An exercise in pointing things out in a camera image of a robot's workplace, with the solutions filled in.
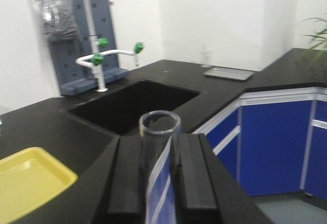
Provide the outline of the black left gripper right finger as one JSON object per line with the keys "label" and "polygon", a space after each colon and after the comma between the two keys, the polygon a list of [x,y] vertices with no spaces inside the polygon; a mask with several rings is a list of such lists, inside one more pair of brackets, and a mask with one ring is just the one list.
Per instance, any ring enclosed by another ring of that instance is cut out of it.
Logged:
{"label": "black left gripper right finger", "polygon": [[178,223],[272,222],[213,154],[205,135],[181,134],[178,158]]}

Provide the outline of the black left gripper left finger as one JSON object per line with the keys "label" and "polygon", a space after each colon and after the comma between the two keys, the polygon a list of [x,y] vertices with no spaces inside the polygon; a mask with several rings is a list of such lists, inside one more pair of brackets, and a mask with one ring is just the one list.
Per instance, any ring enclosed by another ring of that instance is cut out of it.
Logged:
{"label": "black left gripper left finger", "polygon": [[114,138],[82,176],[26,223],[141,223],[138,135]]}

